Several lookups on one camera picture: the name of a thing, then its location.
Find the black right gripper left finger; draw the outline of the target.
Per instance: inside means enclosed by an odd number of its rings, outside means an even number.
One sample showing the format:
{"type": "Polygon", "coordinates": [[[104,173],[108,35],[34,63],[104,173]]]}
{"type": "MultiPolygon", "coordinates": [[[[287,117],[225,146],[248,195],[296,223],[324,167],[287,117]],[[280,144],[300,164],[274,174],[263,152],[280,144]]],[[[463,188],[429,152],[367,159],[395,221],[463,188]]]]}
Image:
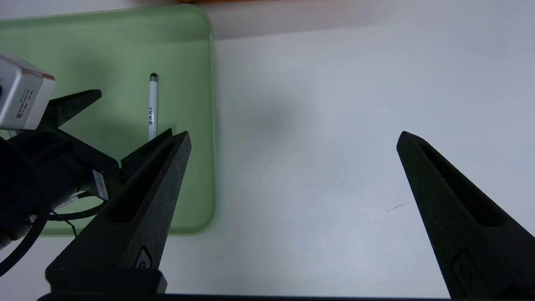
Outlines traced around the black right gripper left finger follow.
{"type": "Polygon", "coordinates": [[[166,291],[159,264],[191,149],[186,131],[157,148],[46,268],[53,294],[166,291]]]}

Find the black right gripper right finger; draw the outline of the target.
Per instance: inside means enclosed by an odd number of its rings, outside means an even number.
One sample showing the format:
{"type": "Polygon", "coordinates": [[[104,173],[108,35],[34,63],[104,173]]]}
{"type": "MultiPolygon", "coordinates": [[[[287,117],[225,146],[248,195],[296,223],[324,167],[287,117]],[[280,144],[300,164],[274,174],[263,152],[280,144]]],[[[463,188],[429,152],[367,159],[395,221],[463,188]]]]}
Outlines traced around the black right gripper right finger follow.
{"type": "Polygon", "coordinates": [[[421,137],[396,150],[449,295],[533,298],[533,235],[421,137]]]}

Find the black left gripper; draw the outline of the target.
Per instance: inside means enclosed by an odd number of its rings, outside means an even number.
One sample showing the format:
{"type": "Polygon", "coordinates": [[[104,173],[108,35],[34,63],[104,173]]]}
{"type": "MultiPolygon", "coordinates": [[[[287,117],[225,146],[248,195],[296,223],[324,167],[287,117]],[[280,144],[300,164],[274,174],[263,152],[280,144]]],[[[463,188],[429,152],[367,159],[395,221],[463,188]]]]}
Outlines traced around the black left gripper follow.
{"type": "Polygon", "coordinates": [[[119,171],[117,160],[58,129],[101,97],[90,89],[52,99],[38,126],[47,128],[1,139],[2,205],[56,205],[81,191],[110,200],[172,137],[168,128],[124,157],[119,171]]]}

